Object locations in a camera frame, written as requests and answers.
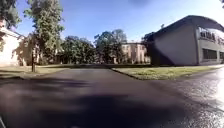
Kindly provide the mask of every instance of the pavement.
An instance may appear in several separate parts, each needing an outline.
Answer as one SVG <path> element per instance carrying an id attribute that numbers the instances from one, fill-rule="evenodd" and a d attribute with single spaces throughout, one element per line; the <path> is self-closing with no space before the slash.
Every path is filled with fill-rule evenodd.
<path id="1" fill-rule="evenodd" d="M 222 74 L 140 81 L 109 69 L 69 69 L 5 80 L 0 115 L 7 128 L 223 128 Z"/>

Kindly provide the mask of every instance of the blue sky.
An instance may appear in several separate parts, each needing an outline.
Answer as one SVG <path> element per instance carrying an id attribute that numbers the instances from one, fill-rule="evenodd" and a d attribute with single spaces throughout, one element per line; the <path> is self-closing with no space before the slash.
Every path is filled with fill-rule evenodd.
<path id="1" fill-rule="evenodd" d="M 27 35 L 33 31 L 33 23 L 23 17 L 28 7 L 25 1 L 17 2 L 22 22 L 16 31 Z M 63 38 L 74 35 L 93 41 L 103 31 L 120 28 L 129 41 L 140 41 L 146 33 L 159 30 L 162 24 L 167 26 L 187 15 L 206 16 L 224 25 L 224 9 L 219 0 L 60 0 L 60 3 L 65 20 Z"/>

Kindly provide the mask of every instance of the lawn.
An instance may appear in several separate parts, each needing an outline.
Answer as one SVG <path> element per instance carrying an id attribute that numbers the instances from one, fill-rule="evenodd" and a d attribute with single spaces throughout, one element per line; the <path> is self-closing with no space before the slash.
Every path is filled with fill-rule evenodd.
<path id="1" fill-rule="evenodd" d="M 22 77 L 29 78 L 38 75 L 55 73 L 68 67 L 58 67 L 58 65 L 36 66 L 36 72 L 31 72 L 31 66 L 21 67 L 0 67 L 0 78 Z"/>
<path id="2" fill-rule="evenodd" d="M 141 80 L 175 79 L 180 76 L 189 76 L 194 73 L 216 69 L 211 66 L 192 67 L 159 67 L 159 68 L 114 68 L 113 70 L 131 75 Z"/>

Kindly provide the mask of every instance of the foliage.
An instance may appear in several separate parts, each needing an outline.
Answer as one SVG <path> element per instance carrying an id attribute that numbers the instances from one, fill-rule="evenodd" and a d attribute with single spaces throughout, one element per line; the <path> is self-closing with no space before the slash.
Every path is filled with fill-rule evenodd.
<path id="1" fill-rule="evenodd" d="M 85 38 L 68 36 L 62 44 L 63 58 L 65 63 L 92 63 L 94 61 L 95 49 Z"/>
<path id="2" fill-rule="evenodd" d="M 99 59 L 102 59 L 107 64 L 112 62 L 113 59 L 113 42 L 115 42 L 114 36 L 109 31 L 105 31 L 101 35 L 95 36 L 96 51 Z"/>
<path id="3" fill-rule="evenodd" d="M 30 65 L 32 58 L 32 48 L 34 47 L 35 42 L 36 35 L 34 33 L 30 33 L 19 43 L 19 46 L 13 51 L 13 53 L 16 53 L 18 55 L 17 59 L 19 60 L 20 65 L 25 65 L 25 63 Z"/>
<path id="4" fill-rule="evenodd" d="M 5 45 L 5 41 L 0 39 L 0 52 L 3 51 L 4 45 Z"/>
<path id="5" fill-rule="evenodd" d="M 122 62 L 122 59 L 124 57 L 123 51 L 122 51 L 122 44 L 127 43 L 127 36 L 121 29 L 116 29 L 112 32 L 115 42 L 113 44 L 113 55 L 118 60 L 118 63 Z"/>
<path id="6" fill-rule="evenodd" d="M 97 54 L 105 63 L 112 62 L 114 57 L 120 63 L 123 58 L 121 45 L 126 42 L 126 34 L 121 29 L 116 29 L 112 32 L 105 31 L 101 35 L 95 36 Z"/>
<path id="7" fill-rule="evenodd" d="M 60 32 L 64 27 L 60 25 L 62 21 L 59 0 L 28 0 L 30 8 L 24 11 L 25 17 L 33 19 L 35 34 L 37 35 L 37 45 L 39 47 L 40 60 L 53 56 L 57 42 L 60 39 Z"/>
<path id="8" fill-rule="evenodd" d="M 143 43 L 149 43 L 154 41 L 154 32 L 145 34 L 145 36 L 142 38 Z"/>
<path id="9" fill-rule="evenodd" d="M 7 22 L 7 27 L 16 27 L 21 21 L 16 10 L 16 0 L 0 0 L 0 20 Z"/>

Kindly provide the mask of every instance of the building facade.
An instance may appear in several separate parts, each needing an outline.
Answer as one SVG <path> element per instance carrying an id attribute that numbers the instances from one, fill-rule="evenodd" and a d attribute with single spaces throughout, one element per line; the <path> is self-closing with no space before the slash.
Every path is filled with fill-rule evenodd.
<path id="1" fill-rule="evenodd" d="M 5 21 L 0 21 L 0 37 L 4 41 L 3 51 L 0 52 L 0 66 L 19 65 L 18 55 L 14 50 L 24 38 L 22 35 L 6 28 Z"/>
<path id="2" fill-rule="evenodd" d="M 125 43 L 122 44 L 124 54 L 123 62 L 130 64 L 150 63 L 150 58 L 147 57 L 147 49 L 141 43 Z"/>
<path id="3" fill-rule="evenodd" d="M 167 59 L 169 65 L 223 63 L 224 27 L 212 19 L 187 16 L 152 36 L 153 41 L 148 43 L 157 51 L 153 53 L 158 54 L 154 60 Z"/>

